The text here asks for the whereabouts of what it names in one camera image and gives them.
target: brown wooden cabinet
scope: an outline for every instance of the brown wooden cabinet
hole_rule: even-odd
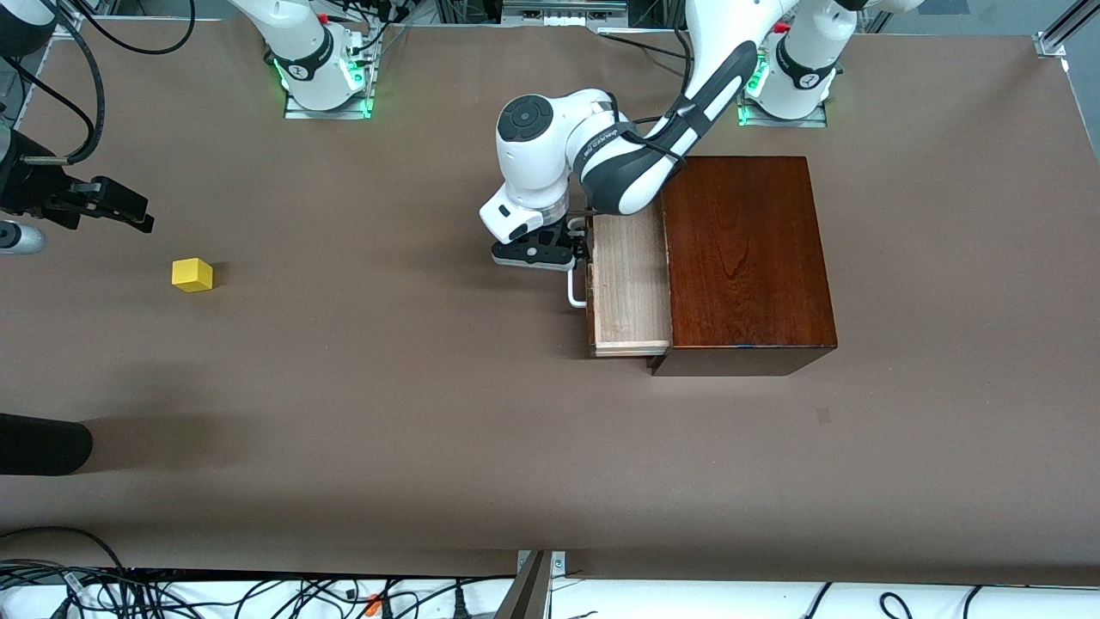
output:
[[[691,157],[660,201],[594,222],[596,356],[644,341],[658,376],[785,376],[836,349],[804,157]]]

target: yellow cube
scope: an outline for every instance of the yellow cube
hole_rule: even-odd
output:
[[[213,266],[188,257],[172,263],[172,285],[184,291],[202,291],[213,287]]]

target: gray floor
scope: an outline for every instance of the gray floor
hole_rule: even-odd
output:
[[[892,18],[897,34],[1034,34],[1052,24],[1071,0],[925,0],[919,11]],[[966,12],[959,12],[965,7]],[[1085,125],[1100,157],[1100,19],[1066,45],[1069,77]]]

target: brown table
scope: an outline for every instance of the brown table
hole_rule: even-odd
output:
[[[600,86],[662,111],[678,79],[635,48],[417,29],[375,119],[307,122],[245,21],[166,57],[88,37],[108,124],[76,170],[157,228],[46,228],[2,261],[0,408],[100,440],[92,473],[0,480],[4,528],[178,567],[506,571],[539,546],[590,574],[1100,579],[1100,174],[1026,37],[857,37],[829,129],[727,118],[695,151],[809,157],[840,349],[785,379],[588,360],[561,275],[490,259],[501,107]],[[72,44],[43,77],[90,108]],[[41,95],[23,130],[81,135]],[[193,255],[219,288],[170,285]]]

